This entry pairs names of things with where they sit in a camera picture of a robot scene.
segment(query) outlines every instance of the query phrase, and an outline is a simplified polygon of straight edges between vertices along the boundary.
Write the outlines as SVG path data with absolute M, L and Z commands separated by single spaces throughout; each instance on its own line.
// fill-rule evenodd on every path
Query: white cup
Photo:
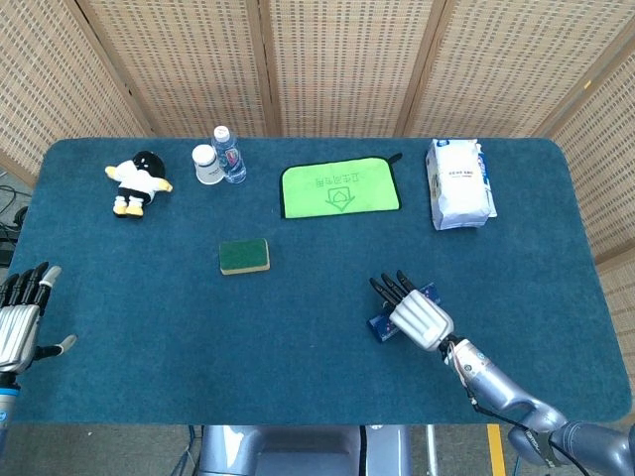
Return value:
M 191 151 L 194 160 L 196 178 L 205 185 L 214 185 L 225 178 L 225 174 L 220 168 L 216 150 L 209 144 L 200 144 Z

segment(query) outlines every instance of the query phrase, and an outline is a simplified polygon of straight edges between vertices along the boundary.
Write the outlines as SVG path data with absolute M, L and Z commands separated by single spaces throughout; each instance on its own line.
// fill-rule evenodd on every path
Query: penguin plush toy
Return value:
M 157 191 L 172 191 L 166 180 L 166 166 L 156 154 L 142 151 L 117 167 L 106 167 L 106 174 L 119 181 L 119 190 L 112 211 L 119 217 L 141 218 L 143 206 L 150 203 Z

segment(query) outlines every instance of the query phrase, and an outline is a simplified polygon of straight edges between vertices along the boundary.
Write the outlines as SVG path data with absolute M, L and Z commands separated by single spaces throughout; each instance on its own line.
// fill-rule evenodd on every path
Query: yellow marking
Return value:
M 492 476 L 505 476 L 505 458 L 503 457 L 503 442 L 500 439 L 500 425 L 487 425 L 487 439 L 489 440 L 489 456 L 492 461 Z

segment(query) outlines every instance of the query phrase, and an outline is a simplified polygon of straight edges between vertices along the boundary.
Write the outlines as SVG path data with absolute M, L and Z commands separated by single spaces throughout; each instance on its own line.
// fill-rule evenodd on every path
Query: green towel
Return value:
M 286 169 L 281 179 L 283 217 L 398 210 L 401 202 L 390 165 L 400 158 L 366 157 Z

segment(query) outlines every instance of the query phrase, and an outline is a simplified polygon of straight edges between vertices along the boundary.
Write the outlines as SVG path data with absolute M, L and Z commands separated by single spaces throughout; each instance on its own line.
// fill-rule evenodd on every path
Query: woven panel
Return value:
M 246 4 L 250 0 L 86 0 L 100 30 L 169 136 L 219 124 L 264 135 Z
M 600 274 L 600 280 L 631 389 L 635 389 L 635 259 Z
M 284 133 L 392 136 L 431 4 L 272 0 Z
M 635 239 L 635 52 L 554 139 L 565 151 L 595 255 Z
M 63 0 L 3 0 L 0 38 L 0 151 L 25 175 L 57 139 L 143 134 Z
M 634 11 L 633 0 L 457 0 L 407 133 L 531 135 Z

